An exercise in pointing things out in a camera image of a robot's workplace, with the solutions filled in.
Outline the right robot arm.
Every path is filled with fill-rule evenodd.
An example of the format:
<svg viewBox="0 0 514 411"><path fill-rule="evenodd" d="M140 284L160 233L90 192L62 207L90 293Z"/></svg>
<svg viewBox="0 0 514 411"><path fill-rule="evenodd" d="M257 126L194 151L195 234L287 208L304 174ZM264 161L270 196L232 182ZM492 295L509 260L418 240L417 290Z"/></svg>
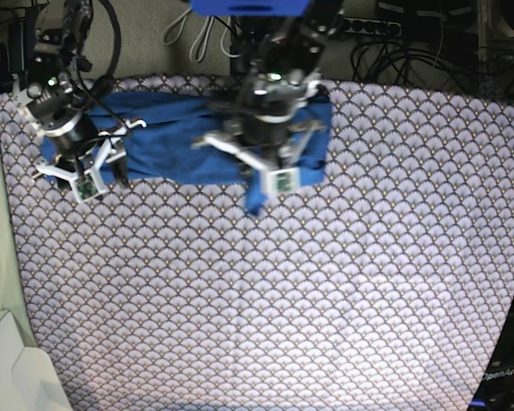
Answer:
<svg viewBox="0 0 514 411"><path fill-rule="evenodd" d="M83 49L93 24L93 2L51 1L37 17L27 69L13 85L18 112L53 148L35 175L69 187L79 203L108 192L102 175L106 165L117 183L128 184L124 141L133 129L146 126L141 118L120 117L104 102L114 85L122 35L111 2L102 5L113 31L105 74L91 86L81 76L91 68Z"/></svg>

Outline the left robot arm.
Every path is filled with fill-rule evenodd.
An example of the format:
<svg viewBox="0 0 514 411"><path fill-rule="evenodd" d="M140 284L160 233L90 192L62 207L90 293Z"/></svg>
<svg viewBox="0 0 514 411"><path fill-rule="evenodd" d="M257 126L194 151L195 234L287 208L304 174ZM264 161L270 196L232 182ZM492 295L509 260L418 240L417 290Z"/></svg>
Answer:
<svg viewBox="0 0 514 411"><path fill-rule="evenodd" d="M236 94L215 100L224 126L196 140L230 154L259 176L267 197L301 185L300 157L319 120L295 122L319 91L320 60L342 19L340 1L193 1L201 15L249 18L264 35L245 47L247 72Z"/></svg>

